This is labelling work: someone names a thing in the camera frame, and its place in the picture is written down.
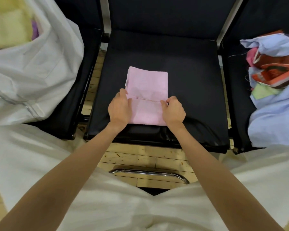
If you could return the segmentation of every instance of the person's left arm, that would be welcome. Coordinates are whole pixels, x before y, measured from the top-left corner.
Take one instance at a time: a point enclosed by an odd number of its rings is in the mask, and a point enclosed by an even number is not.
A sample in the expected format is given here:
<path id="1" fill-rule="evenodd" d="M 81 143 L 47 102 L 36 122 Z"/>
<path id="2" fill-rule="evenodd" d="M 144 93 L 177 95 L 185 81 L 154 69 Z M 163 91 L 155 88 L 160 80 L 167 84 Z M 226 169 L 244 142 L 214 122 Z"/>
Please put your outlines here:
<path id="1" fill-rule="evenodd" d="M 131 99 L 120 89 L 108 107 L 110 123 L 78 148 L 19 200 L 0 221 L 0 231 L 55 231 L 105 151 L 131 118 Z"/>

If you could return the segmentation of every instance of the yellow towel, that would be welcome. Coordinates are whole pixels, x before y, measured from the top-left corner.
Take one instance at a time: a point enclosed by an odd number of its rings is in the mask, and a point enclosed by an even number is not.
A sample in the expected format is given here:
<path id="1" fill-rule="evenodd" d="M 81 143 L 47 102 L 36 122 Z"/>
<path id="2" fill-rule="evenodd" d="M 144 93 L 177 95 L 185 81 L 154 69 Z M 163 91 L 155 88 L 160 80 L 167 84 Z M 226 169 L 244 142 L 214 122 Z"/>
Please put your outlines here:
<path id="1" fill-rule="evenodd" d="M 0 0 L 0 49 L 30 42 L 31 18 L 24 0 Z"/>

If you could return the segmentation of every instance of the hand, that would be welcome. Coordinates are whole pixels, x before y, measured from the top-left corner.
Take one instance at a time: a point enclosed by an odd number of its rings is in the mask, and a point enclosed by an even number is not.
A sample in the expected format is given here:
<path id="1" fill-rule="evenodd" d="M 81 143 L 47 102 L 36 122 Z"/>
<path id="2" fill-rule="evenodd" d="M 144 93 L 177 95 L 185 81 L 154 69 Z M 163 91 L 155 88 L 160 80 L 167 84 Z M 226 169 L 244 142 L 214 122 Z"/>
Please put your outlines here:
<path id="1" fill-rule="evenodd" d="M 163 109 L 163 119 L 168 128 L 172 131 L 174 128 L 183 126 L 183 120 L 186 113 L 177 98 L 172 96 L 166 101 L 161 100 L 161 104 Z"/>
<path id="2" fill-rule="evenodd" d="M 112 99 L 108 106 L 108 113 L 110 116 L 110 123 L 108 124 L 115 129 L 118 133 L 122 131 L 131 119 L 131 101 L 127 99 L 127 91 L 123 88 L 120 89 Z"/>

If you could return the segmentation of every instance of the light blue cloth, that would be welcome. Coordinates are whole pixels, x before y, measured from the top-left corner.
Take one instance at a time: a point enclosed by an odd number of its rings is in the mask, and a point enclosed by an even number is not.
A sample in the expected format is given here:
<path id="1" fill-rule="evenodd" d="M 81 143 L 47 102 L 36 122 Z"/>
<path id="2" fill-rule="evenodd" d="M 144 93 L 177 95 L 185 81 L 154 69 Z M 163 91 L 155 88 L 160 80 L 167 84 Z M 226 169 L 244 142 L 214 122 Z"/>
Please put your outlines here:
<path id="1" fill-rule="evenodd" d="M 289 55 L 289 37 L 284 34 L 241 40 L 245 48 L 259 47 L 259 52 L 272 57 Z M 250 86 L 257 82 L 251 77 L 261 71 L 255 67 L 248 70 Z M 248 135 L 253 147 L 268 147 L 273 144 L 289 145 L 289 85 L 278 95 L 256 100 L 250 96 L 257 110 L 249 120 Z"/>

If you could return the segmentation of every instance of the person's right arm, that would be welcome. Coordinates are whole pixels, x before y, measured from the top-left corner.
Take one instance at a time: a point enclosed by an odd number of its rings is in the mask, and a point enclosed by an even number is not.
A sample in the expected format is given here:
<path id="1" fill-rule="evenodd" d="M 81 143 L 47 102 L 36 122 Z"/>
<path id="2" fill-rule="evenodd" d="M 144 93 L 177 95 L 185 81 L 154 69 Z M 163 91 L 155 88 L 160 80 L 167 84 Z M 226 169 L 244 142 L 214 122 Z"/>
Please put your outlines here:
<path id="1" fill-rule="evenodd" d="M 230 231 L 283 231 L 246 187 L 186 130 L 176 97 L 161 101 L 163 118 L 178 139 L 202 188 Z"/>

